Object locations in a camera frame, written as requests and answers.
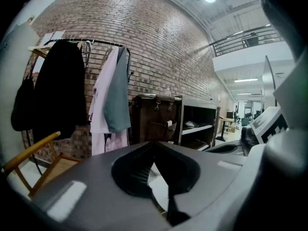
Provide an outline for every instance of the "clothing rack pole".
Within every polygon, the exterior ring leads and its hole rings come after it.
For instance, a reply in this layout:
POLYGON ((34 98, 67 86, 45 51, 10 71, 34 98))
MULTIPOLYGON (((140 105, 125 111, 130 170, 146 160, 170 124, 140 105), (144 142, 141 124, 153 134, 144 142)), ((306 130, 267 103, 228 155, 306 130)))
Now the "clothing rack pole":
MULTIPOLYGON (((44 44, 45 45, 48 45, 50 42, 56 42, 58 40, 64 40, 64 41, 90 41, 92 42, 93 39, 91 38, 60 38, 60 39, 51 39, 49 40, 48 42, 46 42, 44 44)), ((114 46, 118 46, 118 47, 122 47, 124 45, 121 45, 121 44, 118 44, 118 43, 110 43, 110 42, 107 42, 107 41, 102 41, 102 40, 96 40, 94 39, 94 43, 101 43, 101 44, 110 44, 110 45, 114 45, 114 46)), ((130 70, 130 56, 131 56, 131 53, 130 53, 130 49, 126 47, 126 50, 128 52, 128 63, 127 63, 127 78, 128 78, 128 82, 129 82, 129 70, 130 70)))

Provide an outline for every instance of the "wooden chair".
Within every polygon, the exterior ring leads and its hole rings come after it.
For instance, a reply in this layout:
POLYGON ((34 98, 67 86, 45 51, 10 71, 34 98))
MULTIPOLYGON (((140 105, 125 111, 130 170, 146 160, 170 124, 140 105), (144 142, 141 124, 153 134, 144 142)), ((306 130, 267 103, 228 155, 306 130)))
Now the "wooden chair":
POLYGON ((4 167, 1 169, 1 172, 8 176, 13 170, 15 170, 16 174, 22 181, 22 183, 25 185, 25 187, 30 191, 29 197, 33 197, 34 194, 42 188, 47 182, 51 181, 52 179, 56 178, 57 176, 61 175, 63 172, 68 170, 73 165, 77 164, 81 161, 81 159, 75 159, 70 158, 66 156, 59 155, 57 156, 56 150, 53 146, 52 140, 60 136, 61 132, 56 132, 48 137, 42 139, 41 141, 35 143, 34 145, 30 146, 23 152, 21 152, 19 155, 14 157, 11 161, 6 163, 4 167), (32 154, 37 152, 40 148, 42 148, 44 145, 49 144, 51 148, 51 153, 54 158, 54 161, 52 164, 46 169, 44 174, 39 178, 37 183, 32 188, 29 183, 24 178, 23 174, 21 173, 19 169, 19 165, 25 161, 27 158, 29 158, 32 154))

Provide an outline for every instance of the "bottle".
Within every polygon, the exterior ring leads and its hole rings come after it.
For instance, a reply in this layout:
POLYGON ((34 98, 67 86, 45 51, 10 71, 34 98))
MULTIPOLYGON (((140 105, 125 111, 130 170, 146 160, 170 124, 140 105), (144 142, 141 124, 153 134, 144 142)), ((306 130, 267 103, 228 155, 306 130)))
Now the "bottle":
POLYGON ((170 92, 169 87, 166 88, 165 95, 171 97, 171 92, 170 92))

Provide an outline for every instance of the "gray garment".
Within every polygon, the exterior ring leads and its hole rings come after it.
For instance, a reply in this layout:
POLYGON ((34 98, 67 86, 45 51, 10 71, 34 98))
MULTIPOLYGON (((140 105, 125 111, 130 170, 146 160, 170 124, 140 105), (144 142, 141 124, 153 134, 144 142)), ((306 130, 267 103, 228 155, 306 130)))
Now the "gray garment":
POLYGON ((117 65, 109 86, 103 112, 109 132, 118 133, 130 128, 125 46, 119 49, 117 65))

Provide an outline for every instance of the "ceiling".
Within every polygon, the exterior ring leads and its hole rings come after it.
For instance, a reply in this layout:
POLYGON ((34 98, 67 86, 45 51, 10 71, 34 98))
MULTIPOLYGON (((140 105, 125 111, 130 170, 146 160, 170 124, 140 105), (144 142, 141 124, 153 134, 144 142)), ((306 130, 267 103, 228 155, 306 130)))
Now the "ceiling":
POLYGON ((171 0, 187 11, 210 36, 210 41, 269 23, 259 0, 171 0))
MULTIPOLYGON (((294 67, 293 60, 271 61, 276 88, 290 74, 294 67)), ((262 74, 264 63, 243 65, 217 71, 216 74, 225 84, 234 100, 260 100, 260 90, 263 90, 262 74), (256 81, 234 82, 237 79, 257 78, 256 81), (238 95, 238 93, 251 93, 251 95, 238 95)))

